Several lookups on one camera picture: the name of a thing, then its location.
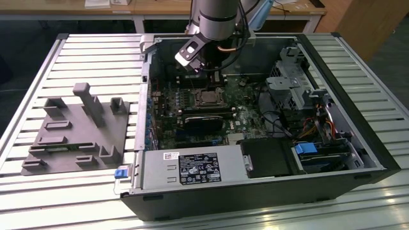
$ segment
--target blue latch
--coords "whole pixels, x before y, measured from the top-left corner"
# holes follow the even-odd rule
[[[114,170],[114,178],[115,179],[127,178],[127,169],[117,169],[117,170]]]
[[[295,145],[297,154],[317,153],[317,148],[313,143],[299,143]]]

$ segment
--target copper pipe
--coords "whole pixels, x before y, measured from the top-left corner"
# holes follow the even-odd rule
[[[217,49],[218,49],[219,52],[223,52],[223,53],[233,53],[233,52],[237,51],[235,48],[225,49],[221,46],[217,46]]]

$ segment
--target power supply label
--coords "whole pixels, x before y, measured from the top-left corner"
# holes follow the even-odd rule
[[[221,181],[217,153],[179,155],[178,170],[182,185]]]

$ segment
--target table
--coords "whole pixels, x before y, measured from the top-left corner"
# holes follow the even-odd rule
[[[86,10],[83,0],[0,0],[0,20],[133,20],[135,32],[145,33],[143,20],[186,20],[190,0],[131,0],[127,6]],[[315,8],[309,0],[271,8],[267,20],[307,21],[303,32],[311,33],[325,8]]]
[[[270,9],[267,20],[303,20],[307,21],[303,33],[313,33],[325,8],[315,8],[309,0],[298,0],[294,4],[285,4],[283,9]],[[137,33],[145,33],[143,20],[187,20],[190,0],[137,0],[134,4],[134,27]]]
[[[139,38],[139,34],[71,34],[55,40],[0,139],[1,229],[274,230],[302,226],[357,230],[407,226],[409,112],[343,40],[327,34],[307,35],[307,39],[402,168],[379,183],[323,202],[142,222],[113,193],[114,170],[21,176],[22,159],[45,117],[45,99],[61,96],[66,104],[79,103],[70,91],[75,82],[90,84],[90,93],[101,102],[110,97],[131,102],[123,163],[133,162]],[[310,74],[323,87],[311,68]]]
[[[134,3],[87,10],[85,0],[0,0],[0,20],[133,20]]]

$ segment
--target wooden table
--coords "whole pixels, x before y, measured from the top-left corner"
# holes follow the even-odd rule
[[[85,0],[0,0],[0,20],[133,20],[137,33],[145,33],[143,20],[182,20],[189,18],[190,0],[131,0],[127,6],[86,10]],[[283,5],[289,12],[271,8],[267,20],[306,21],[303,32],[311,33],[323,8],[309,0]]]
[[[133,20],[129,5],[85,9],[85,0],[0,0],[0,20]]]
[[[283,9],[270,9],[267,20],[301,20],[307,21],[305,33],[313,33],[321,16],[326,14],[325,8],[315,8],[309,0],[285,4]],[[143,20],[186,20],[190,13],[190,0],[135,0],[134,26],[137,33],[143,33]]]

